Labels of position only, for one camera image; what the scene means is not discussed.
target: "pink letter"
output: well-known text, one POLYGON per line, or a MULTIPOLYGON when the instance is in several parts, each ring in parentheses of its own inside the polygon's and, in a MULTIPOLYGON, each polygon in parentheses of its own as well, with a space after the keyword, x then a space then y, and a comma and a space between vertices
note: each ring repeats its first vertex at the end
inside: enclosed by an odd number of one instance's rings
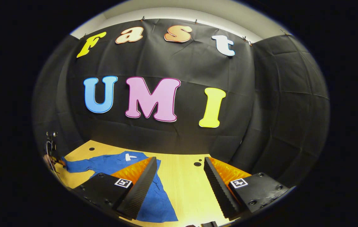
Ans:
POLYGON ((127 117, 139 118, 141 116, 137 109, 138 103, 144 113, 144 117, 149 118, 158 104, 157 112, 154 114, 156 120, 162 122, 176 121, 174 103, 176 89, 180 86, 180 80, 173 78, 161 79, 152 94, 142 77, 130 77, 126 80, 126 83, 130 86, 128 110, 126 111, 127 117))

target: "wooden table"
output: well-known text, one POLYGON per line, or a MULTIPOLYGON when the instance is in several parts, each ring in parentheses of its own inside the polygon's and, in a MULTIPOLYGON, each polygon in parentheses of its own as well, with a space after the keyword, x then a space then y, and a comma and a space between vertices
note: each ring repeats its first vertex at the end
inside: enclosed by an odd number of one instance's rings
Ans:
MULTIPOLYGON (((67 161, 79 161, 101 155, 120 154, 124 151, 134 151, 125 148, 88 141, 79 148, 65 156, 67 161)), ((215 221, 218 226, 230 221, 224 218, 220 206, 215 198, 212 188, 204 172, 204 157, 209 154, 200 155, 175 155, 143 152, 147 157, 156 157, 161 160, 157 172, 163 188, 175 210, 179 221, 151 223, 137 220, 125 221, 144 227, 186 227, 188 225, 201 226, 202 223, 215 221)), ((78 187, 87 181, 94 171, 69 173, 57 164, 56 170, 62 182, 71 188, 78 187)))

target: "blue letter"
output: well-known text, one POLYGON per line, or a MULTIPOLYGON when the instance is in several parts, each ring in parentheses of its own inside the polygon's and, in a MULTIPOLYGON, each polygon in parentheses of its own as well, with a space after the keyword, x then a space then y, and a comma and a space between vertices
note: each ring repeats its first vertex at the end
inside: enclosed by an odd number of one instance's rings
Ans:
POLYGON ((211 37, 213 40, 217 41, 217 50, 226 56, 234 56, 235 55, 235 51, 230 50, 228 47, 229 45, 233 45, 233 41, 228 40, 228 38, 226 36, 212 36, 211 37))
POLYGON ((113 105, 113 87, 116 81, 117 76, 106 76, 102 79, 104 83, 104 102, 99 104, 95 101, 95 85, 98 83, 98 79, 88 78, 84 80, 86 107, 97 114, 108 112, 113 105))

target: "black fabric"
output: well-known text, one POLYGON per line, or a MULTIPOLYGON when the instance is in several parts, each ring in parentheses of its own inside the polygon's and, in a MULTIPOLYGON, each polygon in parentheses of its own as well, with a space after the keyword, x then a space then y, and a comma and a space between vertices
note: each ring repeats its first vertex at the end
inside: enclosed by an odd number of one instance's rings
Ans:
POLYGON ((60 119, 56 111, 57 85, 62 67, 68 54, 74 50, 79 40, 68 35, 60 42, 52 55, 43 66, 37 78, 32 96, 32 125, 37 149, 44 152, 46 132, 56 131, 57 151, 60 155, 67 155, 72 151, 62 132, 60 119))
POLYGON ((249 46, 214 27, 183 20, 131 21, 98 30, 80 40, 67 37, 42 70, 33 96, 33 123, 39 150, 46 131, 58 131, 57 149, 66 155, 84 141, 165 153, 210 154, 251 174, 265 172, 287 187, 297 185, 316 162, 329 126, 329 96, 313 56, 293 36, 275 36, 249 46), (190 26, 185 43, 166 42, 173 25, 190 26), (116 44, 120 33, 142 26, 143 38, 116 44), (107 32, 76 58, 88 37, 107 32), (222 55, 213 35, 226 35, 235 56, 222 55), (104 100, 104 76, 117 76, 113 107, 89 111, 83 81, 98 78, 95 98, 104 100), (162 78, 179 79, 173 123, 151 116, 125 116, 131 76, 145 79, 150 91, 162 78), (226 92, 218 128, 199 126, 207 96, 226 92))
POLYGON ((293 36, 261 40, 252 50, 252 118, 229 164, 251 174, 265 172, 292 187, 312 168, 326 141, 326 83, 312 55, 293 36))
MULTIPOLYGON (((254 64, 251 46, 226 31, 184 20, 150 19, 117 24, 87 37, 107 32, 87 55, 73 58, 68 71, 68 90, 72 113, 84 140, 94 140, 118 147, 166 153, 208 154, 228 162, 238 148, 251 117, 254 100, 254 64), (185 43, 164 40, 174 25, 190 26, 191 39, 185 43), (134 43, 116 44, 115 39, 128 28, 144 28, 143 38, 134 43), (234 42, 234 56, 225 56, 215 47, 214 35, 225 35, 234 42), (112 108, 102 114, 89 111, 84 102, 83 81, 98 78, 95 98, 104 101, 104 76, 117 76, 112 108), (163 78, 181 81, 176 91, 173 123, 160 122, 143 114, 133 119, 125 116, 128 108, 128 77, 140 76, 152 92, 163 78), (202 128, 208 87, 222 89, 218 128, 202 128)), ((75 49, 76 56, 85 42, 75 49)))

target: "blue cloth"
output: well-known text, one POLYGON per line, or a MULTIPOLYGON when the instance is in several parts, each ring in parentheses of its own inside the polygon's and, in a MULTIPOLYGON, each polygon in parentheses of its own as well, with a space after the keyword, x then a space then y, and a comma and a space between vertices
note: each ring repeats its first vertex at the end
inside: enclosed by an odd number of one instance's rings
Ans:
MULTIPOLYGON (((145 156, 144 153, 125 151, 117 155, 102 155, 81 161, 66 161, 64 157, 62 157, 62 160, 65 162, 68 172, 95 171, 91 176, 92 178, 101 172, 109 175, 114 174, 146 158, 148 157, 145 156), (130 161, 126 161, 126 154, 136 156, 136 158, 131 158, 130 161)), ((161 161, 157 160, 157 171, 159 170, 160 163, 161 161)), ((158 174, 155 174, 150 189, 138 213, 137 220, 155 223, 178 220, 158 174)))

